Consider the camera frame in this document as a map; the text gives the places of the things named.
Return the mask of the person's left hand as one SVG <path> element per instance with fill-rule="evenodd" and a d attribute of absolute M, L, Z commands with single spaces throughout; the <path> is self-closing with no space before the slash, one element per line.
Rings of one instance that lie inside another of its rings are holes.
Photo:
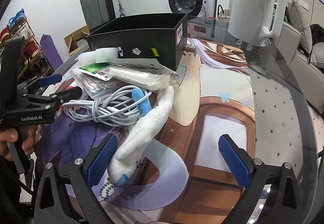
<path fill-rule="evenodd" d="M 36 131 L 38 126 L 32 125 L 28 127 L 28 136 L 22 143 L 22 149 L 26 155 L 30 155 L 34 151 L 35 140 L 36 140 Z M 8 161 L 12 161 L 12 155 L 8 149 L 7 143 L 14 143 L 18 139 L 18 133 L 15 129 L 6 129 L 2 130 L 0 134 L 0 144 L 1 144 L 1 156 L 7 159 Z"/>

